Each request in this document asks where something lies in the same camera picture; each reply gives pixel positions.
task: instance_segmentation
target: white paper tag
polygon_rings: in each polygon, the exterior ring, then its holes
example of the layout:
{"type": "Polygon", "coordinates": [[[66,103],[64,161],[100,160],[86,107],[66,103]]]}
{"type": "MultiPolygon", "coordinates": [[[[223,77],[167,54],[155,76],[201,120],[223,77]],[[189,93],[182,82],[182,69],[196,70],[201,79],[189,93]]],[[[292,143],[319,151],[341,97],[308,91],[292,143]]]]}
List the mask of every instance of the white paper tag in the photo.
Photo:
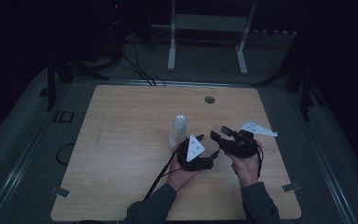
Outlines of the white paper tag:
{"type": "Polygon", "coordinates": [[[194,160],[194,158],[198,157],[199,154],[201,154],[203,151],[205,151],[205,147],[202,145],[202,143],[199,140],[197,140],[194,134],[191,134],[190,141],[188,143],[186,161],[190,162],[194,160]]]}
{"type": "Polygon", "coordinates": [[[277,132],[270,131],[266,128],[261,127],[260,125],[254,123],[253,121],[247,122],[245,124],[242,124],[241,128],[245,131],[248,131],[250,133],[259,133],[269,136],[278,136],[277,132]]]}

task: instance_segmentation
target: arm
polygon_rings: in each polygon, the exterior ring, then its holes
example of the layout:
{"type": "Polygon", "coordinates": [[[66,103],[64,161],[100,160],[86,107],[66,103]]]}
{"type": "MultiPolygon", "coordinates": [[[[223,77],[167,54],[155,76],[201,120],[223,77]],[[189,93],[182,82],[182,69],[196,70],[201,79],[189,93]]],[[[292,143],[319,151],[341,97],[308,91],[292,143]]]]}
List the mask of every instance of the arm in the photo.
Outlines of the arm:
{"type": "Polygon", "coordinates": [[[281,223],[278,208],[270,199],[263,182],[258,182],[259,161],[256,155],[240,159],[231,154],[231,167],[237,175],[241,186],[243,210],[247,220],[252,224],[281,223]]]}
{"type": "Polygon", "coordinates": [[[250,223],[281,223],[275,203],[270,199],[263,182],[241,188],[242,205],[250,223]]]}
{"type": "Polygon", "coordinates": [[[176,193],[198,173],[181,169],[175,156],[170,163],[170,174],[168,175],[167,183],[156,190],[147,200],[133,203],[127,209],[127,216],[122,223],[164,223],[175,201],[176,193]]]}
{"type": "Polygon", "coordinates": [[[133,203],[127,209],[127,216],[122,223],[164,223],[175,198],[175,189],[164,184],[146,201],[133,203]]]}

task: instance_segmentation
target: clear plastic cup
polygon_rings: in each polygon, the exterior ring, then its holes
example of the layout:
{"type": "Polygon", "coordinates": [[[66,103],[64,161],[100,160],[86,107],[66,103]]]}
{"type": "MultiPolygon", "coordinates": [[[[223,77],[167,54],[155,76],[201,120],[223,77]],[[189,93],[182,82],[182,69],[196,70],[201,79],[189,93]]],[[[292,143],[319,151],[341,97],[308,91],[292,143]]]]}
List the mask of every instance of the clear plastic cup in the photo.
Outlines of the clear plastic cup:
{"type": "Polygon", "coordinates": [[[169,151],[187,136],[187,118],[185,115],[175,115],[172,119],[172,127],[168,137],[169,151]]]}

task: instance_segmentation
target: table surface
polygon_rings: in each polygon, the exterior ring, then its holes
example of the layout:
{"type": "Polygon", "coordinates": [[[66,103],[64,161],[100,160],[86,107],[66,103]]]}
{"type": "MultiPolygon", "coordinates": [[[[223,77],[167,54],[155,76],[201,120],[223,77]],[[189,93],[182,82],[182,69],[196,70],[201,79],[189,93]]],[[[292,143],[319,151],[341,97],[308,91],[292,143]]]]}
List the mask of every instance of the table surface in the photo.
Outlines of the table surface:
{"type": "MultiPolygon", "coordinates": [[[[208,138],[215,124],[238,131],[252,120],[271,129],[254,89],[98,86],[62,181],[61,188],[71,194],[57,196],[52,219],[123,219],[170,158],[168,134],[175,115],[187,117],[187,135],[206,135],[202,143],[207,150],[201,157],[218,148],[208,138]],[[207,104],[206,96],[215,102],[207,104]]],[[[264,150],[259,181],[265,182],[281,218],[300,217],[295,193],[282,189],[290,180],[275,138],[256,134],[255,139],[264,150]]],[[[165,181],[163,177],[156,189],[165,181]]],[[[231,160],[220,153],[212,170],[202,171],[178,193],[168,220],[230,219],[245,219],[245,214],[231,160]]]]}

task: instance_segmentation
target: person's left hand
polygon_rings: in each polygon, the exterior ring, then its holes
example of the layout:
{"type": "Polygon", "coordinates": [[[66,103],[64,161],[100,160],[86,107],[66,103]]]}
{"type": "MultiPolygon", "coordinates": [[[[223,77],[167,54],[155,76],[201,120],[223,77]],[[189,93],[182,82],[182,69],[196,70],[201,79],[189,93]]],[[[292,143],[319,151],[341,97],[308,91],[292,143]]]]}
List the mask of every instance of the person's left hand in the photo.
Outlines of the person's left hand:
{"type": "MultiPolygon", "coordinates": [[[[174,152],[178,146],[179,144],[173,147],[172,152],[174,152]]],[[[168,175],[167,184],[171,185],[176,190],[176,192],[178,192],[180,189],[186,186],[188,182],[190,182],[190,180],[193,179],[193,177],[196,176],[200,171],[189,172],[181,169],[181,165],[178,163],[177,157],[175,155],[170,163],[169,172],[173,173],[168,175]]]]}

